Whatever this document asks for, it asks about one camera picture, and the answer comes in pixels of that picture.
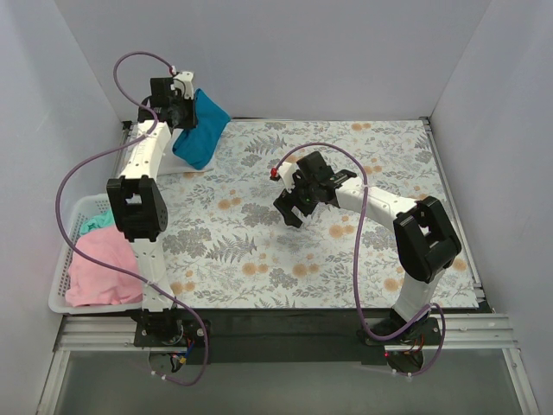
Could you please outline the floral patterned table cloth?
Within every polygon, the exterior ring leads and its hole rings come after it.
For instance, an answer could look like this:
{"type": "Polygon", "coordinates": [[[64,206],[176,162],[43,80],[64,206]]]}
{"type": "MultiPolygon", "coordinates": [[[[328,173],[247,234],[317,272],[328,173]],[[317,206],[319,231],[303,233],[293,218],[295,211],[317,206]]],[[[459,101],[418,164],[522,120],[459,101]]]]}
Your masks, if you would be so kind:
{"type": "Polygon", "coordinates": [[[159,177],[163,235],[175,295],[200,308],[387,308],[404,269],[385,227],[321,204],[285,225],[269,178],[281,159],[319,151],[334,169],[412,199],[446,199],[424,125],[409,121],[233,121],[204,173],[159,177]]]}

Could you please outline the mint green t shirt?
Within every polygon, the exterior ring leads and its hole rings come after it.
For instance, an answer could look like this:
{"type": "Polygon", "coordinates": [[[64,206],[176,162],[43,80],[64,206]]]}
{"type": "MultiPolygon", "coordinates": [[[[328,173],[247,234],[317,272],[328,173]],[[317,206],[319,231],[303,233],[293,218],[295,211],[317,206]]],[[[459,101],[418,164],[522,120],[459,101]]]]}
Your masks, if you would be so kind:
{"type": "Polygon", "coordinates": [[[93,216],[92,218],[85,220],[80,226],[79,235],[84,236],[94,230],[112,227],[115,224],[115,220],[111,211],[106,211],[102,214],[93,216]]]}

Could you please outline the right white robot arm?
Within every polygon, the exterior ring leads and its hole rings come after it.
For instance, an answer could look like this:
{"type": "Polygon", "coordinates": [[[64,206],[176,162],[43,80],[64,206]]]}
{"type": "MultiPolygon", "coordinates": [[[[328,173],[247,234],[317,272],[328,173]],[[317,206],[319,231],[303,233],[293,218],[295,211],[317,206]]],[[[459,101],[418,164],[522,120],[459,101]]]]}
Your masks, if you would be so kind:
{"type": "Polygon", "coordinates": [[[460,239],[438,199],[417,201],[371,187],[365,172],[335,172],[318,151],[296,163],[280,161],[270,179],[283,183],[274,206],[288,226],[301,227],[302,217],[324,203],[357,213],[360,224],[372,220],[394,235],[404,284],[390,316],[377,326],[363,327],[371,339],[395,340],[426,319],[439,279],[461,252],[460,239]]]}

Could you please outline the white plastic laundry basket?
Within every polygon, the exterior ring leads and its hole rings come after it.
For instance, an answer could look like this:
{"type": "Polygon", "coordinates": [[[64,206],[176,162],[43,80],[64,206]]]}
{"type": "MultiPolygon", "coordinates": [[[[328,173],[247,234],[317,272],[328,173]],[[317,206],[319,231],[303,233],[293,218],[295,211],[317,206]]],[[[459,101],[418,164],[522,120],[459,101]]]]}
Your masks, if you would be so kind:
{"type": "MultiPolygon", "coordinates": [[[[73,206],[68,222],[64,223],[67,235],[71,241],[74,244],[77,242],[80,226],[85,220],[95,215],[102,214],[109,209],[110,203],[107,194],[89,195],[79,199],[73,206]]],[[[66,301],[66,293],[71,283],[67,271],[72,262],[72,258],[73,250],[66,242],[63,242],[48,298],[48,306],[53,312],[77,316],[121,313],[127,310],[139,310],[141,308],[140,303],[73,307],[66,301]]]]}

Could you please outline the folded white t shirt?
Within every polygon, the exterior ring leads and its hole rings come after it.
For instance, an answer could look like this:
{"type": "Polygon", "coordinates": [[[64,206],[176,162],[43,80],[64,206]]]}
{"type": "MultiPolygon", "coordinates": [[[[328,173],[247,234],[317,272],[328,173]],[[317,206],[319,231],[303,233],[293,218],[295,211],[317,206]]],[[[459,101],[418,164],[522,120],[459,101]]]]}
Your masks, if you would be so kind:
{"type": "Polygon", "coordinates": [[[185,160],[176,156],[171,150],[166,150],[163,153],[162,159],[160,161],[157,175],[165,176],[165,175],[181,174],[181,173],[204,173],[214,169],[214,167],[215,167],[215,156],[212,156],[212,158],[203,168],[196,169],[194,166],[187,163],[185,160]]]}

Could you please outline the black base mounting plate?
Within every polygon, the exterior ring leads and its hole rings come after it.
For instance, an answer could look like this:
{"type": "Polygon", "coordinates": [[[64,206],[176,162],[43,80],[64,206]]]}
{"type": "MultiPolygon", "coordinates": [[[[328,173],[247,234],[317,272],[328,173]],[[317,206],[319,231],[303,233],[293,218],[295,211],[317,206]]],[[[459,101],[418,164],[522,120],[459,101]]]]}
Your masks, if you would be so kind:
{"type": "Polygon", "coordinates": [[[207,342],[194,319],[180,312],[177,321],[183,331],[175,345],[162,342],[139,322],[134,346],[178,349],[192,345],[187,361],[194,365],[203,362],[204,348],[208,348],[210,364],[360,362],[379,366],[386,363],[385,346],[391,345],[413,347],[420,365],[418,347],[437,346],[441,338],[438,321],[429,317],[396,339],[377,342],[361,328],[353,310],[209,310],[207,342]]]}

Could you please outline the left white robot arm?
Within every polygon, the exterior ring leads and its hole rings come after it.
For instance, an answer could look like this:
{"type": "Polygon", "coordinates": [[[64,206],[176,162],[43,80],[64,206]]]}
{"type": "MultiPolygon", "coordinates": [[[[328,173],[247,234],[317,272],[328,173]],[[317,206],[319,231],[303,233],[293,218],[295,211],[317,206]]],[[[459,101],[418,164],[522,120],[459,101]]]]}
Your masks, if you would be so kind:
{"type": "Polygon", "coordinates": [[[134,128],[140,140],[119,177],[106,185],[116,226],[130,242],[143,282],[142,310],[137,321],[143,334],[164,345],[181,341],[184,333],[176,304],[169,292],[161,235],[168,225],[168,210],[156,178],[165,154],[172,149],[173,131],[197,125],[194,74],[152,78],[150,96],[138,111],[134,128]]]}

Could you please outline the aluminium frame rail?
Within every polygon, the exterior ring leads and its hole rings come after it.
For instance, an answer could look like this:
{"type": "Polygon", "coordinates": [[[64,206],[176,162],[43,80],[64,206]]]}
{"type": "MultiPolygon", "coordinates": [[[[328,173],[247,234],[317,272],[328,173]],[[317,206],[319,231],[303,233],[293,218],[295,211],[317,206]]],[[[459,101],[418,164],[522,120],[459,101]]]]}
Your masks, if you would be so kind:
{"type": "MultiPolygon", "coordinates": [[[[135,347],[137,325],[127,316],[69,316],[62,321],[54,348],[68,351],[124,351],[135,347]]],[[[505,314],[449,314],[445,349],[517,348],[505,314]]]]}

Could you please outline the teal blue t shirt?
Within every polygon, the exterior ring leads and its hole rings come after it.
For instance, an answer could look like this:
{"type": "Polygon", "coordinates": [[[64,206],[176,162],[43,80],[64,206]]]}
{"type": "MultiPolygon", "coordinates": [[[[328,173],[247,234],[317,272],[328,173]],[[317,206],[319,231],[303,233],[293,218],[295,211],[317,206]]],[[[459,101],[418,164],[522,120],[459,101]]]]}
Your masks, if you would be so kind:
{"type": "Polygon", "coordinates": [[[196,170],[212,160],[219,139],[231,117],[201,89],[194,95],[197,125],[183,131],[173,144],[173,154],[196,170]]]}

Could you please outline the pink t shirt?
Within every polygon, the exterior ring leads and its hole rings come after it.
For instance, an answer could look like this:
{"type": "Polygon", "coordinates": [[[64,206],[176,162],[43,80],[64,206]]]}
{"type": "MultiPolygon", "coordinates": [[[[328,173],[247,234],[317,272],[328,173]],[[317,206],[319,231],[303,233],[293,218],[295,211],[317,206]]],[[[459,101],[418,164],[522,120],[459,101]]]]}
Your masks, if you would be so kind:
{"type": "MultiPolygon", "coordinates": [[[[130,243],[115,226],[93,230],[79,237],[76,247],[85,254],[117,268],[139,273],[130,243]]],[[[74,253],[67,271],[70,288],[66,301],[73,307],[139,303],[142,282],[120,271],[97,265],[74,253]]]]}

